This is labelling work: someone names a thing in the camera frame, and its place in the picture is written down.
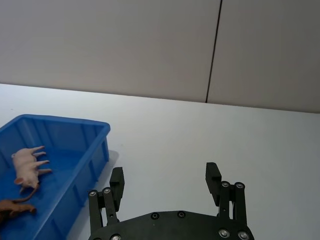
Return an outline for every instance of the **white tabletop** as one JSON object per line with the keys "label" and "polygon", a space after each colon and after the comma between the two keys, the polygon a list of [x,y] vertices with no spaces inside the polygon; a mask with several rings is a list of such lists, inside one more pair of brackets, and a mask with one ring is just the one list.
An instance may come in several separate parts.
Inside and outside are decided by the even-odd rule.
{"label": "white tabletop", "polygon": [[[123,167],[120,221],[155,211],[216,215],[206,162],[246,185],[256,240],[319,239],[320,115],[0,84],[0,125],[21,114],[107,122],[110,162]],[[90,236],[88,203],[69,233]]]}

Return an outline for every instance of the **mouse tail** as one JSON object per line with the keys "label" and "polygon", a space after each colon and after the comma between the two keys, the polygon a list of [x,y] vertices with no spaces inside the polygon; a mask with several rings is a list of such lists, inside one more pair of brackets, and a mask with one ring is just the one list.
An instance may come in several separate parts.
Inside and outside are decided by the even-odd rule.
{"label": "mouse tail", "polygon": [[37,183],[35,189],[32,190],[32,192],[29,194],[29,196],[26,196],[24,198],[18,198],[18,199],[14,199],[12,200],[13,203],[17,204],[17,203],[23,203],[23,202],[26,202],[28,201],[30,198],[32,198],[32,196],[36,193],[36,191],[38,190],[39,188],[39,183]]}

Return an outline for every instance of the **toy rat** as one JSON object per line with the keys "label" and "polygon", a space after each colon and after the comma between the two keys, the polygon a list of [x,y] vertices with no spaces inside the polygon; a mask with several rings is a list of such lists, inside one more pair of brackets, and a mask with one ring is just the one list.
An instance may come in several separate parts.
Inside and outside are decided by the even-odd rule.
{"label": "toy rat", "polygon": [[44,151],[36,153],[34,152],[44,148],[44,146],[23,148],[11,155],[16,172],[16,179],[14,180],[14,183],[17,185],[22,185],[20,193],[22,193],[26,188],[33,188],[35,190],[38,189],[38,176],[52,172],[52,170],[49,168],[38,169],[38,166],[49,163],[48,160],[37,161],[36,159],[36,157],[45,155],[46,153]]}
{"label": "toy rat", "polygon": [[29,196],[25,198],[19,198],[14,200],[4,199],[0,201],[0,224],[7,219],[12,219],[18,216],[18,214],[29,211],[32,214],[37,212],[37,209],[30,204],[17,204],[28,201],[37,191],[35,188]]}

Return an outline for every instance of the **pink toy mouse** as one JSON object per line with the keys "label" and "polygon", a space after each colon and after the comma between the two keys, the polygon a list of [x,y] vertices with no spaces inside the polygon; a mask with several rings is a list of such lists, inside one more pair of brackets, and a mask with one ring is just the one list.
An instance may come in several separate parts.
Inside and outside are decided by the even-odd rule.
{"label": "pink toy mouse", "polygon": [[36,157],[45,155],[46,153],[44,151],[34,152],[44,148],[44,146],[23,148],[11,155],[16,172],[16,179],[14,180],[14,183],[22,185],[20,193],[22,193],[26,188],[37,189],[39,187],[38,176],[52,172],[49,168],[38,169],[38,166],[49,163],[48,160],[37,161],[36,159]]}

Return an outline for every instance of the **blue plastic bin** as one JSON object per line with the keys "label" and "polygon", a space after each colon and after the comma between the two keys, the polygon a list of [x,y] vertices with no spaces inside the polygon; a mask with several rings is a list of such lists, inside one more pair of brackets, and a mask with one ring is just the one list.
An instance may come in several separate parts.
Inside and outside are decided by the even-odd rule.
{"label": "blue plastic bin", "polygon": [[63,240],[109,160],[105,122],[57,116],[21,115],[0,128],[0,200],[22,196],[11,155],[23,148],[45,146],[49,160],[41,168],[40,188],[27,202],[35,215],[23,213],[0,226],[2,240]]}

